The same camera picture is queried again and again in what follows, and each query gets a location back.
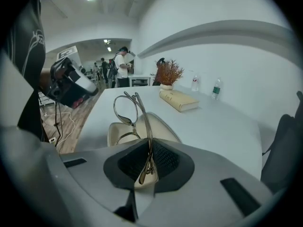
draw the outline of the wooden floor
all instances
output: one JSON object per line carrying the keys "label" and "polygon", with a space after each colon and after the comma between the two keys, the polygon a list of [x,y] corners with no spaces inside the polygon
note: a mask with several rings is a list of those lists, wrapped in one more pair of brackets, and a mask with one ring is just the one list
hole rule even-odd
{"label": "wooden floor", "polygon": [[[61,109],[61,116],[62,116],[62,128],[60,124],[60,114],[59,114],[59,105],[57,104],[57,122],[59,123],[58,128],[61,131],[63,130],[63,137],[58,142],[57,145],[57,151],[60,154],[66,154],[66,153],[72,153],[75,150],[75,146],[78,141],[79,134],[82,130],[82,127],[91,111],[93,106],[95,105],[96,101],[99,99],[100,95],[104,91],[104,89],[107,88],[107,85],[104,83],[103,80],[101,80],[98,84],[99,92],[94,97],[91,97],[87,101],[85,101],[83,104],[81,104],[76,109],[71,109],[67,106],[64,106],[60,104]],[[55,106],[54,104],[42,106],[41,110],[41,118],[43,121],[43,126],[45,129],[45,132],[48,136],[48,139],[51,139],[53,137],[58,138],[59,133],[57,131],[57,128],[54,126],[55,124]]]}

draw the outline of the black chair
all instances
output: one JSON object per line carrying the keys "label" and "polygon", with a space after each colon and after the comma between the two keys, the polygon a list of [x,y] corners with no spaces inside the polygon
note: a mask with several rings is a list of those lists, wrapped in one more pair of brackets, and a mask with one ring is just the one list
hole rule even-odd
{"label": "black chair", "polygon": [[289,185],[301,161],[303,153],[301,119],[302,100],[294,118],[287,114],[281,117],[275,139],[266,151],[270,153],[262,169],[261,181],[273,193]]}

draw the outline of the gray device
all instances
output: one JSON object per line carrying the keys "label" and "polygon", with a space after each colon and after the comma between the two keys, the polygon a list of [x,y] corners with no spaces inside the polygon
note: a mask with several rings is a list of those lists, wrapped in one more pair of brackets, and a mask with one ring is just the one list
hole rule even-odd
{"label": "gray device", "polygon": [[155,139],[185,153],[195,169],[175,191],[151,190],[151,200],[140,210],[140,199],[134,197],[138,192],[114,186],[104,165],[112,156],[147,139],[65,155],[17,127],[4,128],[1,139],[1,160],[21,196],[47,221],[63,226],[221,227],[245,223],[249,216],[245,217],[221,184],[230,178],[248,192],[246,198],[258,203],[257,211],[272,197],[263,183],[218,154]]}

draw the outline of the black slot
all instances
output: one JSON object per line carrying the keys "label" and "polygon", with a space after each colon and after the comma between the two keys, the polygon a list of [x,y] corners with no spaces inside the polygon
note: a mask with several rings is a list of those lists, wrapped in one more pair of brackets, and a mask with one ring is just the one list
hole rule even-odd
{"label": "black slot", "polygon": [[261,206],[236,179],[227,178],[220,183],[245,217]]}
{"label": "black slot", "polygon": [[134,191],[130,191],[126,205],[118,208],[114,213],[131,222],[138,219]]}
{"label": "black slot", "polygon": [[63,164],[65,165],[66,168],[69,168],[72,166],[83,164],[85,162],[87,162],[87,161],[84,160],[83,158],[79,158],[79,159],[75,159],[75,160],[71,160],[71,161],[65,161],[65,162],[63,162]]}

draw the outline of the eyeglasses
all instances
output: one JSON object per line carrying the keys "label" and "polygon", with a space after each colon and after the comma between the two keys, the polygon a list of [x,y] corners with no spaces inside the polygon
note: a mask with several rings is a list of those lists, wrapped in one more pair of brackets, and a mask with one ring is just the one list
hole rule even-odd
{"label": "eyeglasses", "polygon": [[[139,94],[135,93],[135,95],[132,95],[132,96],[130,96],[127,92],[124,92],[124,94],[125,94],[125,96],[121,95],[121,96],[118,96],[118,97],[115,98],[115,100],[114,100],[114,112],[115,112],[115,115],[117,116],[117,118],[122,123],[124,123],[126,125],[131,125],[133,127],[133,132],[126,133],[126,134],[122,135],[121,137],[119,137],[117,139],[117,141],[115,142],[115,145],[122,138],[124,138],[124,137],[126,137],[128,135],[134,135],[138,139],[140,139],[140,136],[138,135],[137,130],[136,130],[136,126],[135,126],[136,122],[138,121],[138,109],[137,109],[137,106],[138,106],[141,109],[141,111],[143,113],[143,116],[144,116],[144,122],[145,122],[146,133],[147,133],[147,139],[148,139],[148,144],[149,144],[149,148],[150,148],[150,151],[149,151],[146,163],[144,165],[144,168],[143,168],[143,170],[141,171],[141,173],[139,175],[139,183],[143,184],[144,180],[145,180],[145,177],[146,177],[147,174],[157,174],[157,170],[156,170],[156,167],[154,165],[154,161],[152,159],[152,147],[153,147],[152,128],[151,128],[149,119],[147,117],[144,105],[142,103],[142,100],[140,99]],[[121,115],[119,115],[117,113],[117,110],[116,110],[116,101],[117,101],[118,98],[127,98],[127,99],[129,99],[129,100],[132,101],[132,103],[134,104],[135,110],[136,110],[136,120],[135,120],[135,122],[132,122],[129,118],[123,117],[123,116],[121,116]]]}

